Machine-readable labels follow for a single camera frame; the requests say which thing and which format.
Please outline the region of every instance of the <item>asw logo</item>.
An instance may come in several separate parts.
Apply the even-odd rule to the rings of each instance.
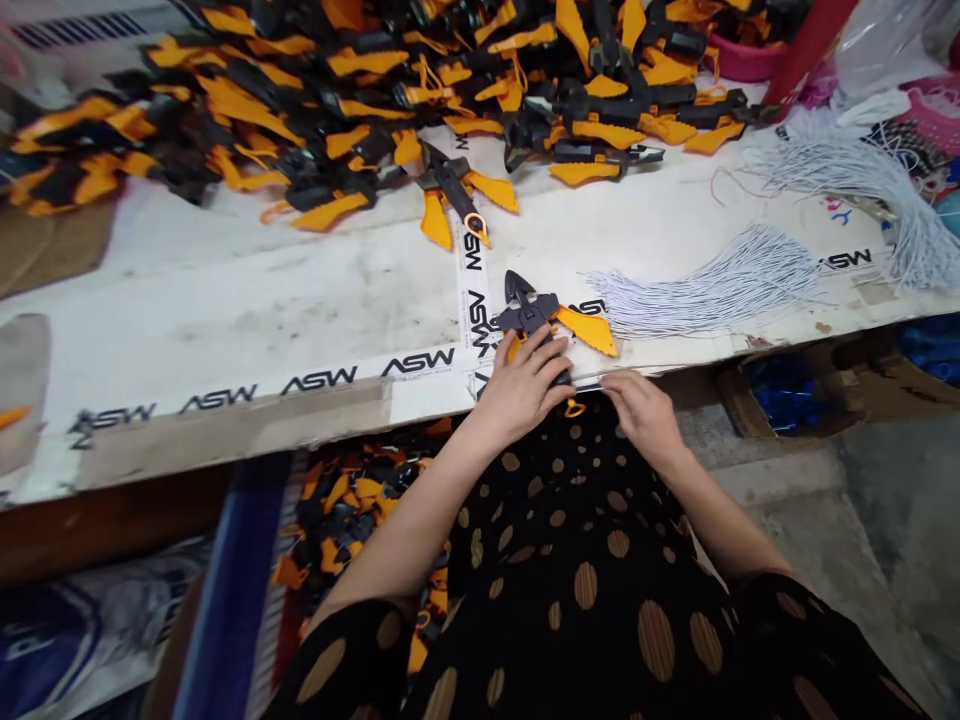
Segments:
[[[307,392],[309,390],[320,390],[325,387],[334,387],[339,382],[350,385],[356,375],[356,365],[350,368],[350,370],[347,370],[346,368],[340,368],[336,372],[331,370],[320,370],[319,372],[307,373],[306,375],[294,375],[292,378],[290,378],[290,382],[288,382],[286,387],[283,388],[283,391],[280,393],[280,395],[286,395],[294,390],[299,392]]]
[[[97,413],[90,420],[90,426],[94,430],[103,430],[117,425],[129,425],[132,422],[147,422],[157,409],[156,403],[151,403],[148,407],[137,405],[135,408],[117,408],[116,410],[104,410]]]
[[[153,411],[156,409],[157,404],[151,403],[148,406],[137,405],[135,408],[116,408],[99,413],[81,410],[77,413],[76,421],[67,431],[68,435],[80,435],[70,447],[73,450],[92,450],[94,431],[105,430],[117,425],[130,425],[135,422],[149,422],[153,416]]]
[[[195,407],[197,410],[215,410],[219,407],[235,405],[240,402],[250,402],[253,400],[253,396],[257,392],[257,384],[254,383],[249,388],[239,387],[236,390],[231,390],[226,388],[224,390],[214,390],[213,392],[208,392],[205,395],[194,395],[192,398],[187,400],[187,404],[183,406],[183,409],[177,413],[178,415],[183,415],[190,408]]]
[[[477,357],[483,357],[487,350],[497,347],[497,343],[487,340],[497,331],[497,319],[487,317],[487,306],[484,305],[486,298],[483,295],[473,290],[467,292],[470,293],[470,340],[475,348],[480,348]]]
[[[820,268],[826,266],[831,270],[846,270],[851,267],[860,267],[861,264],[870,265],[872,262],[873,256],[870,254],[870,251],[864,249],[854,250],[852,253],[838,253],[830,257],[820,258],[817,266]]]
[[[599,315],[607,309],[607,306],[603,304],[603,300],[599,298],[596,300],[587,300],[579,305],[570,305],[569,307],[581,315]]]
[[[408,355],[405,358],[394,358],[387,363],[387,367],[383,369],[383,372],[380,373],[380,377],[386,377],[390,374],[391,370],[399,370],[401,373],[406,374],[410,372],[419,372],[421,370],[426,370],[427,368],[433,370],[441,362],[444,365],[450,365],[453,362],[453,353],[456,348],[450,348],[448,351],[444,352],[443,350],[437,350],[432,355],[430,353],[417,353],[416,355]]]
[[[467,230],[463,234],[464,255],[467,256],[467,270],[483,270],[483,258],[480,257],[480,238]]]

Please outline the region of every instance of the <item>concrete floor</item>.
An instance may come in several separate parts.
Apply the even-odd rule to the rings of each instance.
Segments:
[[[661,385],[687,443],[796,570],[932,717],[960,719],[960,418],[745,440],[703,372]]]

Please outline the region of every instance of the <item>plastic bag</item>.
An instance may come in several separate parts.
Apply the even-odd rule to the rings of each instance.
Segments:
[[[833,57],[840,89],[851,103],[947,70],[941,38],[960,30],[954,0],[863,0],[847,22]]]
[[[68,720],[149,682],[208,540],[0,597],[0,718]]]

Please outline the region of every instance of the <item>pink basket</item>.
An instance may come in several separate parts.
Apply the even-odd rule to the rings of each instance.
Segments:
[[[720,77],[738,82],[762,82],[776,75],[780,61],[789,48],[754,48],[725,40],[716,33],[710,35],[709,44],[720,51]],[[713,58],[706,58],[713,69]]]
[[[960,73],[924,78],[904,85],[903,89],[910,95],[910,110],[897,118],[900,122],[916,120],[917,133],[924,140],[933,143],[950,157],[960,155],[960,118],[946,117],[927,107],[918,93],[910,92],[913,88],[924,93],[946,88],[960,94]]]

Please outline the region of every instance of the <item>white table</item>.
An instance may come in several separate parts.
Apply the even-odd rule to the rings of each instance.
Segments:
[[[423,135],[506,177],[501,140]],[[880,227],[859,210],[757,197],[717,173],[734,170],[741,151],[670,149],[661,166],[576,190],[528,163],[511,178],[519,216],[477,196],[492,251],[456,235],[454,253],[420,232],[413,182],[335,232],[310,234],[262,226],[266,194],[220,190],[201,210],[131,181],[97,271],[0,303],[0,326],[38,313],[51,338],[39,446],[32,463],[0,478],[0,492],[36,502],[469,410],[492,360],[484,339],[496,339],[483,321],[504,306],[507,269],[581,305],[597,300],[584,271],[678,278],[755,220],[825,259],[821,303],[710,336],[618,341],[616,360],[574,342],[578,382],[960,310],[957,295],[898,291]],[[762,192],[755,178],[741,182]],[[95,427],[77,432],[82,410]]]

